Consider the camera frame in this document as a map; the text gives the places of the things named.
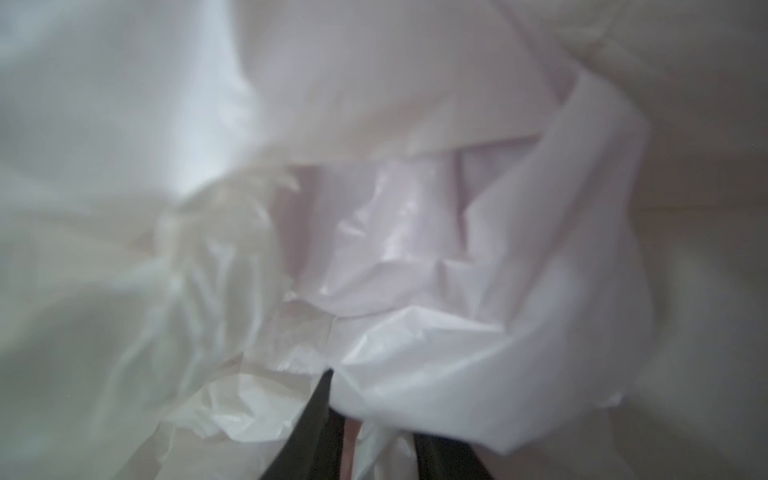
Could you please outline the white plastic grocery bag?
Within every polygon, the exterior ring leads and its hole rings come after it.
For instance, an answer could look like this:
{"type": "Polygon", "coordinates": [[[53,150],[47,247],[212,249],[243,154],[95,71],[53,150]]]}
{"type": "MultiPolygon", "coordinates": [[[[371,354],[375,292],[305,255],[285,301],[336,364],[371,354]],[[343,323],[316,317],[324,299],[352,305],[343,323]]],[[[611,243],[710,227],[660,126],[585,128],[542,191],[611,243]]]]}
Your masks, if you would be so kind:
{"type": "Polygon", "coordinates": [[[763,1],[5,1],[1,475],[767,475],[763,1]]]}

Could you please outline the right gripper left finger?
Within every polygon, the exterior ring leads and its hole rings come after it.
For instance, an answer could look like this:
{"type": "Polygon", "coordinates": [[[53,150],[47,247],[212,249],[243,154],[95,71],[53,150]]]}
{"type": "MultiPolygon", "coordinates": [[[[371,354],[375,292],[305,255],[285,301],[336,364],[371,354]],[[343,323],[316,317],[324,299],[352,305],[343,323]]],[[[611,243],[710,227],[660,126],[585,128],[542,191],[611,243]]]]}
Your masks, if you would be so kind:
{"type": "Polygon", "coordinates": [[[339,480],[345,418],[329,404],[333,371],[323,373],[287,442],[261,480],[339,480]]]}

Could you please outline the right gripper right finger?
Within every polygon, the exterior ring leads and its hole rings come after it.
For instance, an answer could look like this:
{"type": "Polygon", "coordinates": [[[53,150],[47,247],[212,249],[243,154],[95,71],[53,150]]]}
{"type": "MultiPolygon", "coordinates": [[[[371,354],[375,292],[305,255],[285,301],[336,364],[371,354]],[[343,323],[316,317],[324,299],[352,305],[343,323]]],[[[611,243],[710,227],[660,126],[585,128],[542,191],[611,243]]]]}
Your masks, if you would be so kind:
{"type": "Polygon", "coordinates": [[[420,480],[492,480],[472,448],[461,441],[415,434],[420,480]]]}

